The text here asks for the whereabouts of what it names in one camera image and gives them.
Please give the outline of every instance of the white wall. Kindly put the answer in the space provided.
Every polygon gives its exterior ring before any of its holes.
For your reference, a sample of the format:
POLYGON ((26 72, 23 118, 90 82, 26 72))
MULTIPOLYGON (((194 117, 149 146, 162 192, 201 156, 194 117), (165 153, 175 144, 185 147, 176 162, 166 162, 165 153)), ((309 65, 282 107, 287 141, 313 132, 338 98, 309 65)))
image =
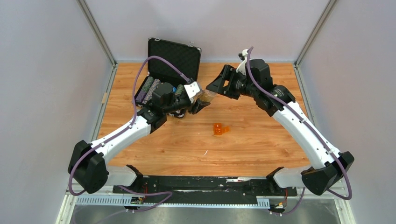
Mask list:
POLYGON ((202 61, 294 61, 328 0, 86 0, 117 60, 143 61, 147 39, 194 42, 202 61))
POLYGON ((358 224, 395 223, 396 2, 340 0, 301 66, 317 126, 355 156, 358 224))
POLYGON ((75 0, 14 0, 0 2, 0 68, 0 222, 54 223, 110 63, 75 0))

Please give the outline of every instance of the wooden tabletop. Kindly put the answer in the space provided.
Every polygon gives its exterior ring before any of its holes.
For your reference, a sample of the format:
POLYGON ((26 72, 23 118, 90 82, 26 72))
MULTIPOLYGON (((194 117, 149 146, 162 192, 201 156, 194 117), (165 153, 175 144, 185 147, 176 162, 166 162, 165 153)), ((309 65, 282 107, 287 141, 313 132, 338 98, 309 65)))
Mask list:
MULTIPOLYGON (((198 82, 202 88, 219 75, 223 65, 201 63, 198 82)), ((132 86, 140 66, 119 64, 99 137, 131 119, 132 86)), ((305 111, 292 64, 272 63, 270 70, 274 83, 286 86, 305 111)), ((144 69, 138 85, 146 74, 144 69)), ((196 115, 168 116, 162 127, 124 149, 109 165, 127 164, 144 175, 266 176, 277 167, 305 166, 309 161, 289 133, 252 98, 218 95, 196 115), (230 126, 230 132, 213 135, 214 123, 230 126)))

